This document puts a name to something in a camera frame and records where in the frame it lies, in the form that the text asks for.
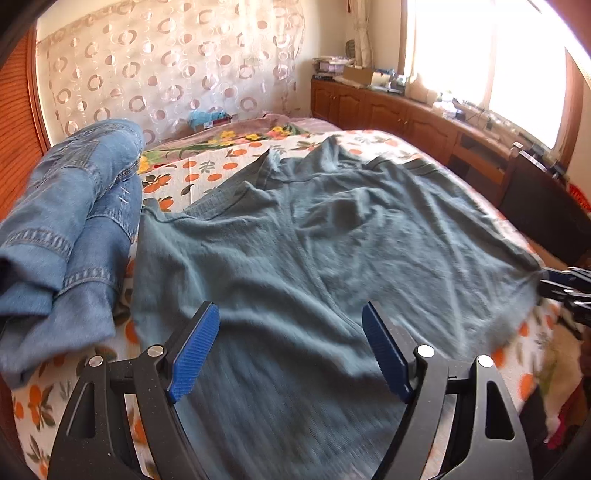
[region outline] cabinet door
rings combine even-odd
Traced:
[[[379,93],[369,94],[366,106],[366,128],[400,135],[406,109],[407,107],[396,98],[389,98]]]
[[[336,94],[338,97],[337,126],[343,130],[363,128],[364,92],[353,87],[339,85]]]
[[[422,108],[408,108],[402,137],[438,162],[447,165],[456,136],[450,121]]]
[[[331,110],[334,110],[332,105],[334,96],[335,85],[333,83],[312,80],[312,116],[330,122],[330,113]]]

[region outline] metal screw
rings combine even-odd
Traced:
[[[488,355],[479,356],[478,363],[481,364],[484,368],[490,368],[495,364],[492,358]]]
[[[103,358],[100,355],[95,355],[90,360],[88,360],[88,364],[91,367],[100,367],[103,364]]]
[[[417,352],[423,358],[431,358],[435,355],[435,349],[429,345],[421,345],[417,348]]]
[[[164,353],[164,348],[160,345],[152,345],[148,348],[148,356],[157,357]]]

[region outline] jeans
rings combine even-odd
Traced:
[[[11,386],[47,358],[114,335],[143,147],[127,120],[76,132],[47,152],[0,223],[0,372]]]

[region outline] black chair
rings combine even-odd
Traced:
[[[525,152],[512,159],[497,208],[567,265],[591,258],[591,219],[546,168]]]

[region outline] blue gripper pad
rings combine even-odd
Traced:
[[[363,331],[378,361],[382,375],[388,383],[390,391],[399,396],[400,400],[404,403],[410,403],[414,396],[414,389],[410,384],[408,361],[413,361],[413,344],[416,346],[416,343],[404,331],[405,335],[397,339],[404,343],[399,347],[388,332],[382,318],[390,324],[391,322],[380,312],[379,305],[375,303],[368,303],[363,308],[361,318]],[[403,330],[394,325],[390,325],[390,328],[397,333]]]
[[[174,343],[170,347],[167,343],[167,361],[171,367],[169,376],[172,381],[167,391],[173,404],[193,389],[219,328],[220,312],[217,305],[204,303],[190,325],[184,326],[177,335],[171,335],[169,341],[173,340]]]

